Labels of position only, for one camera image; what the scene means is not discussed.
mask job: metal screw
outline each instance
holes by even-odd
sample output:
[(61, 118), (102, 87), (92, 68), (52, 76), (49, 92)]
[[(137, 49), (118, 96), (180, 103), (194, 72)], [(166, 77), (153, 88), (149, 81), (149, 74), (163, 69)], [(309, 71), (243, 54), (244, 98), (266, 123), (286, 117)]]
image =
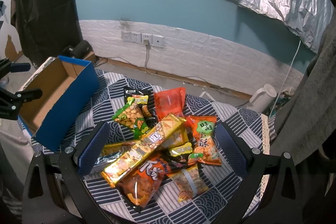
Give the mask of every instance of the metal screw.
[(283, 156), (284, 156), (285, 158), (287, 158), (287, 159), (290, 159), (290, 158), (291, 158), (291, 155), (290, 155), (290, 153), (288, 153), (288, 152), (285, 152), (285, 153), (283, 154)]
[(72, 146), (68, 146), (68, 147), (65, 149), (65, 153), (69, 154), (69, 153), (71, 153), (73, 150), (74, 150), (74, 148), (73, 148)]
[(260, 154), (260, 149), (259, 149), (259, 148), (256, 148), (256, 147), (253, 147), (253, 148), (252, 148), (252, 153), (253, 153), (253, 154), (256, 154), (256, 155), (259, 155), (259, 154)]
[(41, 154), (42, 154), (41, 151), (37, 151), (37, 152), (34, 153), (34, 157), (37, 158), (37, 157), (41, 156)]

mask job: white pitcher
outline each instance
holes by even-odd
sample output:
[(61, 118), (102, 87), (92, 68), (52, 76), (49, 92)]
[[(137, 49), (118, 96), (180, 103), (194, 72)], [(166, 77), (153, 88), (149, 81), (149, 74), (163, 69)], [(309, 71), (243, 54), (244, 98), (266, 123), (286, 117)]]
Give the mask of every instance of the white pitcher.
[(255, 92), (245, 108), (262, 113), (276, 96), (276, 90), (270, 84), (265, 84), (263, 88)]

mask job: power socket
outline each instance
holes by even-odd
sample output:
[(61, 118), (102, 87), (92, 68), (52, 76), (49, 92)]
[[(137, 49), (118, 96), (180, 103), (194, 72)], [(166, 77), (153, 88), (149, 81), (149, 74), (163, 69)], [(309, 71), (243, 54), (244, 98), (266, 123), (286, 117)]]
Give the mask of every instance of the power socket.
[(140, 32), (131, 32), (131, 41), (135, 43), (141, 43), (141, 33)]
[(153, 35), (148, 34), (148, 33), (142, 33), (142, 34), (141, 34), (141, 41), (142, 41), (142, 44), (145, 44), (145, 40), (148, 40), (148, 44), (152, 45)]
[(156, 47), (163, 47), (163, 39), (164, 37), (162, 35), (153, 35), (153, 39), (152, 39), (152, 46), (156, 46)]
[(130, 31), (121, 31), (121, 39), (125, 42), (131, 42), (131, 32)]

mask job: open box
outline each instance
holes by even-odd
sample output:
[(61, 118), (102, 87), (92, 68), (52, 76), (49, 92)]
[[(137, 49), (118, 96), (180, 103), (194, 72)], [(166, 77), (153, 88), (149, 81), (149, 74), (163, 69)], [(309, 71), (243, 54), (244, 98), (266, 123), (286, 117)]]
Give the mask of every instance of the open box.
[(40, 88), (43, 95), (23, 104), (20, 119), (36, 141), (56, 151), (98, 87), (90, 61), (59, 56), (26, 87), (27, 90)]

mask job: blue and white patterned tablecloth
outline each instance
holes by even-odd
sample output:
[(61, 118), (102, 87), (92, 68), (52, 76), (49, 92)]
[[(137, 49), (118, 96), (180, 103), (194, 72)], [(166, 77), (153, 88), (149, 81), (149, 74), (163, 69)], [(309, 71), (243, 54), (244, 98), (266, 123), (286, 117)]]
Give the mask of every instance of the blue and white patterned tablecloth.
[[(38, 74), (53, 59), (49, 59), (38, 71)], [(135, 89), (159, 92), (164, 90), (160, 86), (151, 85), (139, 80), (126, 78), (112, 72), (96, 70), (100, 88), (86, 104), (76, 122), (65, 136), (59, 151), (67, 146), (75, 146), (80, 139), (87, 135), (99, 121), (110, 124), (110, 138), (108, 143), (132, 140), (133, 133), (126, 127), (111, 121), (111, 116), (124, 105), (123, 88), (129, 86)], [(22, 87), (24, 89), (32, 78)], [(149, 110), (154, 110), (154, 96), (150, 95)], [(246, 109), (237, 109), (231, 105), (209, 101), (193, 95), (186, 95), (184, 115), (216, 115), (217, 121), (225, 121), (232, 130), (242, 137), (250, 147), (267, 150), (268, 128), (267, 119), (259, 113)], [(45, 154), (52, 153), (33, 139), (34, 151), (42, 150)], [(217, 213), (227, 204), (235, 190), (241, 183), (230, 167), (225, 154), (218, 146), (221, 154), (222, 166), (202, 165), (200, 176), (208, 185), (209, 190), (193, 200), (178, 202), (177, 186), (170, 179), (166, 179), (149, 204), (141, 213), (137, 213), (128, 206), (117, 189), (111, 188), (101, 177), (100, 173), (93, 173), (85, 177), (85, 184), (96, 202), (106, 211), (137, 223), (162, 224), (204, 224), (215, 219)], [(258, 206), (261, 189), (259, 187), (248, 209), (252, 213)]]

